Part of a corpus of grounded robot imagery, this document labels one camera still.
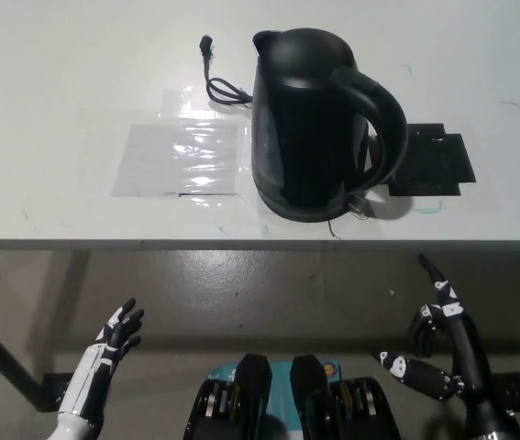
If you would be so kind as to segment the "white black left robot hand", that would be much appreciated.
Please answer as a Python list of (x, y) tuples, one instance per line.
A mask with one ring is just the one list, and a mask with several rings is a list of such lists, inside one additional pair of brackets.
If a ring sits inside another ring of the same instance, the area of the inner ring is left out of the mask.
[(60, 413), (85, 420), (95, 428), (104, 420), (105, 403), (119, 362), (141, 342), (137, 331), (144, 316), (134, 311), (136, 300), (130, 298), (105, 322), (89, 345), (72, 375), (61, 401)]

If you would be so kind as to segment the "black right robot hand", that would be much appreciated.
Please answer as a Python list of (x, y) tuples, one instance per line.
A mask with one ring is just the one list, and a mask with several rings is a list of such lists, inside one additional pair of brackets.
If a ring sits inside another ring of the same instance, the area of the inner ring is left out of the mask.
[[(419, 264), (428, 273), (437, 302), (426, 303), (415, 314), (408, 335), (417, 358), (375, 350), (371, 356), (404, 386), (439, 402), (459, 397), (466, 408), (467, 439), (520, 439), (520, 426), (498, 399), (492, 371), (478, 329), (466, 312), (452, 283), (429, 258)], [(448, 338), (450, 372), (426, 363), (436, 334)]]

